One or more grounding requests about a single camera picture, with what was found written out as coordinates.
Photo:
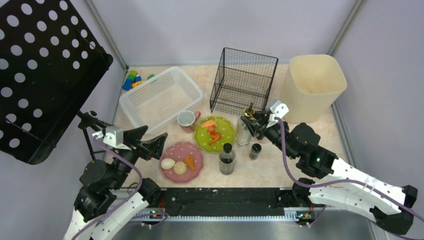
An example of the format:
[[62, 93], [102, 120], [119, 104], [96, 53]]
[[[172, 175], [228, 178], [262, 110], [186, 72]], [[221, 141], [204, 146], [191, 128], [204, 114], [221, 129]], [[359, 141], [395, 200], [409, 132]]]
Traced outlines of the glass oil bottle gold spout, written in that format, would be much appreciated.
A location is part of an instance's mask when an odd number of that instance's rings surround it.
[[[248, 108], [245, 108], [243, 111], [242, 117], [245, 117], [249, 122], [253, 123], [255, 121], [254, 114], [255, 110], [253, 108], [254, 103], [251, 102]], [[237, 120], [235, 140], [238, 147], [248, 145], [251, 141], [252, 135], [248, 129], [247, 124], [240, 117]]]

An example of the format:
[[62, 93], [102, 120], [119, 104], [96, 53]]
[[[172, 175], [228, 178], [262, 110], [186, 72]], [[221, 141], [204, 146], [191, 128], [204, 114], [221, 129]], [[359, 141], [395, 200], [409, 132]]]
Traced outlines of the dark sauce bottle black cap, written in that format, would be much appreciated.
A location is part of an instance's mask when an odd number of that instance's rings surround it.
[[225, 143], [219, 153], [219, 170], [224, 175], [230, 175], [235, 170], [236, 153], [231, 143]]

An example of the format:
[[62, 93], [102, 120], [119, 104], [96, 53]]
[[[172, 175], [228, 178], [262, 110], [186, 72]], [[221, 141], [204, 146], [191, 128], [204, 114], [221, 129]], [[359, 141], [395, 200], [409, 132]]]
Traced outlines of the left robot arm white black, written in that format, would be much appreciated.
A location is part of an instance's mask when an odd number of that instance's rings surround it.
[[[135, 164], [140, 158], [160, 159], [168, 133], [142, 141], [146, 125], [124, 131], [98, 123], [93, 130], [91, 138], [113, 156], [113, 161], [94, 158], [86, 165], [65, 240], [112, 239], [139, 211], [161, 201], [161, 188], [152, 179], [143, 178]], [[117, 196], [112, 191], [123, 186], [130, 171], [138, 174], [139, 182], [127, 198], [113, 205]]]

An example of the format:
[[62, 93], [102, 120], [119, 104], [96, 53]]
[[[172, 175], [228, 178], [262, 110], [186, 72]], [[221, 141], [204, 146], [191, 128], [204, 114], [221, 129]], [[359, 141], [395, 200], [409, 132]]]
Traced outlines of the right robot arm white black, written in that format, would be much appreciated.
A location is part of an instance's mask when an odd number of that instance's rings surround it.
[[297, 159], [306, 178], [294, 178], [292, 192], [301, 205], [331, 206], [361, 215], [381, 229], [405, 238], [418, 214], [413, 205], [418, 190], [395, 186], [350, 165], [320, 146], [320, 136], [302, 122], [290, 128], [270, 111], [243, 116], [252, 136], [266, 138], [282, 151], [283, 164]]

